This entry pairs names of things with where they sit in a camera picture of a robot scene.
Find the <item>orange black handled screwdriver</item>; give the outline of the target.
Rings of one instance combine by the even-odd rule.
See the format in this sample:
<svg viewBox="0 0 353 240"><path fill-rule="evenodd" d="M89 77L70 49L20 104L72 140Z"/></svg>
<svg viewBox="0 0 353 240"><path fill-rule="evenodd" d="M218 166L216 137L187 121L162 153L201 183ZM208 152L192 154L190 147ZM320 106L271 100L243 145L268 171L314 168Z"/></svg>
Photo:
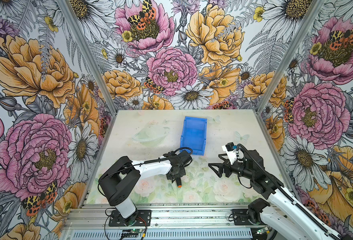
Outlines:
<svg viewBox="0 0 353 240"><path fill-rule="evenodd" d="M177 178L177 179L176 179L176 184L177 184L177 187L178 187L178 188L181 188L181 187L182 187L181 178Z"/></svg>

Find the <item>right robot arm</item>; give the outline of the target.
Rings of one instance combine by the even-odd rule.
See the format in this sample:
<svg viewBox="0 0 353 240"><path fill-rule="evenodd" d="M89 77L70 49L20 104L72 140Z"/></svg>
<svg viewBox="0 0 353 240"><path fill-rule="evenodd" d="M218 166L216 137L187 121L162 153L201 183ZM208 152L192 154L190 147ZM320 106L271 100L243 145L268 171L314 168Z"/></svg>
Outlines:
<svg viewBox="0 0 353 240"><path fill-rule="evenodd" d="M288 240L350 240L322 222L291 194L284 184L263 166L256 150L244 146L224 148L222 163L208 166L218 177L236 175L250 181L250 187L262 197L250 203L247 210L233 210L234 223L267 225Z"/></svg>

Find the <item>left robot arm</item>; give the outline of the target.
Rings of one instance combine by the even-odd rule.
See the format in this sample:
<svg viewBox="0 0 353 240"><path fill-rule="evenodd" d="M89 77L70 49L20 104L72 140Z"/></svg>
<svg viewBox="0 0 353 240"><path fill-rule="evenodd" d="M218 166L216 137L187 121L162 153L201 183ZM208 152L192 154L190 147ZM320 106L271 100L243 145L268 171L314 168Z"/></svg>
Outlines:
<svg viewBox="0 0 353 240"><path fill-rule="evenodd" d="M137 207L130 198L136 184L146 178L165 175L177 187L185 168L192 162L193 150L182 147L153 160L132 161L127 156L119 158L98 180L98 190L114 207L126 226L139 219Z"/></svg>

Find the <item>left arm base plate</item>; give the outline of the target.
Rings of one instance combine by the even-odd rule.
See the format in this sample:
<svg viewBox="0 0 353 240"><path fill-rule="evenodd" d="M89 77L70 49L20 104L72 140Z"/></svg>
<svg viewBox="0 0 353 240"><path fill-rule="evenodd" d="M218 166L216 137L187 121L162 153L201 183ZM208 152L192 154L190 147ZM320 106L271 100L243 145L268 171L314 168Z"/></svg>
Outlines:
<svg viewBox="0 0 353 240"><path fill-rule="evenodd" d="M151 210L136 210L128 218L124 218L118 210L113 210L109 216L109 227L149 227Z"/></svg>

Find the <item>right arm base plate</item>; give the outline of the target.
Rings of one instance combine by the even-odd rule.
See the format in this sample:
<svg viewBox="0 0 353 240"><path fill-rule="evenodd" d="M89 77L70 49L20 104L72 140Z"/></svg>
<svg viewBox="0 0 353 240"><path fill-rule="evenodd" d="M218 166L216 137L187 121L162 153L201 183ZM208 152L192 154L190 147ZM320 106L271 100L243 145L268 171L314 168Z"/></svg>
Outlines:
<svg viewBox="0 0 353 240"><path fill-rule="evenodd" d="M228 216L228 220L233 222L235 226L266 226L261 220L252 220L248 209L233 209Z"/></svg>

